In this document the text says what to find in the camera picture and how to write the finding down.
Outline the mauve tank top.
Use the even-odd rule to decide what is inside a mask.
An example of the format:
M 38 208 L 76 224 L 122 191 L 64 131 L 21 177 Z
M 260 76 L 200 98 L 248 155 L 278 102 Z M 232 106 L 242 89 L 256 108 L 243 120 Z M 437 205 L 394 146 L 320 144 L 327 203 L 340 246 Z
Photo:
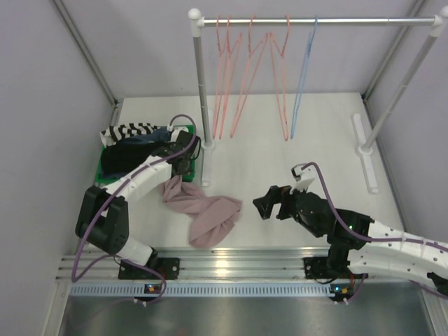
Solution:
M 243 202 L 227 196 L 208 196 L 201 187 L 174 176 L 157 189 L 172 211 L 191 218 L 188 242 L 208 249 L 226 238 L 239 220 Z

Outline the blue wire hanger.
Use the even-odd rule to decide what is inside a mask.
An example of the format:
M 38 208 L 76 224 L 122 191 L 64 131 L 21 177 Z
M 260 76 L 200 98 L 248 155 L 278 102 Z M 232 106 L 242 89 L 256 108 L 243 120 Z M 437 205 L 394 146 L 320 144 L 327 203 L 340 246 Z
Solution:
M 312 52 L 312 46 L 314 42 L 314 37 L 316 34 L 317 26 L 318 26 L 319 18 L 316 16 L 314 18 L 314 26 L 313 29 L 309 32 L 308 39 L 307 39 L 307 45 L 304 50 L 304 57 L 302 60 L 302 66 L 300 70 L 300 76 L 297 83 L 297 92 L 295 94 L 295 100 L 293 105 L 293 115 L 292 115 L 292 121 L 291 121 L 291 127 L 290 127 L 290 139 L 293 139 L 296 132 L 296 127 L 298 123 L 298 115 L 300 110 L 300 104 L 302 101 L 302 95 L 304 93 L 305 89 L 305 83 L 307 80 L 307 73 L 309 68 L 309 59 Z

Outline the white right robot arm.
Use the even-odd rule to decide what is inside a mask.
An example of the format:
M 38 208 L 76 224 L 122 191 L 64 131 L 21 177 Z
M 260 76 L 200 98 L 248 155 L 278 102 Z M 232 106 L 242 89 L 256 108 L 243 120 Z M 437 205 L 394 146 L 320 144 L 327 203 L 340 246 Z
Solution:
M 262 219 L 292 219 L 314 237 L 329 244 L 325 270 L 319 277 L 336 279 L 361 275 L 412 281 L 447 295 L 447 244 L 388 227 L 351 210 L 336 209 L 331 202 L 306 190 L 273 185 L 253 200 Z

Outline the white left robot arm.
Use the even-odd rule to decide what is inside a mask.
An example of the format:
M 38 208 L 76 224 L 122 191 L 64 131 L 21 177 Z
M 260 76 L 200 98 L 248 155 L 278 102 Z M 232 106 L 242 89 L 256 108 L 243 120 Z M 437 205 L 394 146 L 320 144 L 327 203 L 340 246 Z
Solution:
M 133 136 L 105 148 L 101 168 L 117 181 L 92 186 L 84 194 L 76 224 L 76 235 L 102 250 L 134 263 L 143 278 L 158 271 L 154 248 L 133 237 L 129 207 L 161 183 L 194 172 L 201 139 L 185 128 L 166 129 L 148 136 Z

